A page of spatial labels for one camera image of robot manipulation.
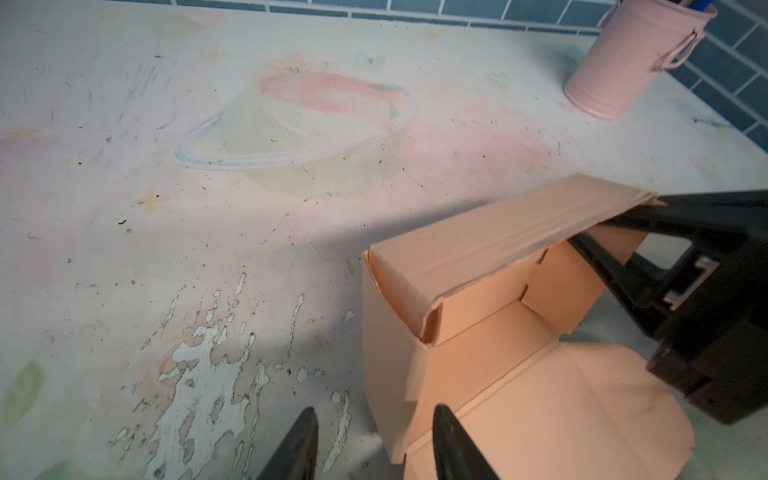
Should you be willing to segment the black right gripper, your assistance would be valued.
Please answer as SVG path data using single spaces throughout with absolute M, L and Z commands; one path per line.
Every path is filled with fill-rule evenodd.
M 664 336 L 650 373 L 721 424 L 732 425 L 767 405 L 767 192 L 667 195 L 602 223 L 695 244 L 738 245 L 704 252 L 690 246 L 676 266 L 683 278 L 661 290 L 669 273 L 633 253 L 618 261 L 591 235 L 568 243 L 600 277 L 646 336 Z

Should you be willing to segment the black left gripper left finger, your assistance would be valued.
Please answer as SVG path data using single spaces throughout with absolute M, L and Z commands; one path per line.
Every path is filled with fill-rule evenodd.
M 314 408 L 303 409 L 257 479 L 313 480 L 317 464 L 318 431 Z

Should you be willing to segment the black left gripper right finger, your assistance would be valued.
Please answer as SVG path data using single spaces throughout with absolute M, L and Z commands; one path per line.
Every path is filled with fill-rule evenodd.
M 438 404 L 433 413 L 432 443 L 439 480 L 498 480 L 452 410 Z

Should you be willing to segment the peach cardboard paper box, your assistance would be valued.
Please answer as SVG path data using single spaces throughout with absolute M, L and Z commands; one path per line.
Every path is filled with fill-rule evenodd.
M 364 392 L 406 478 L 436 477 L 440 404 L 502 479 L 681 473 L 694 431 L 645 360 L 567 340 L 605 289 L 570 238 L 626 262 L 644 236 L 609 220 L 655 201 L 575 174 L 364 252 Z

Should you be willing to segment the pink metal pen cup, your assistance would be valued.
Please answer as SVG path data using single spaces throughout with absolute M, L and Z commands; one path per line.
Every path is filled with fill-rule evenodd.
M 663 72 L 682 65 L 717 16 L 712 1 L 618 1 L 563 87 L 578 109 L 614 120 Z

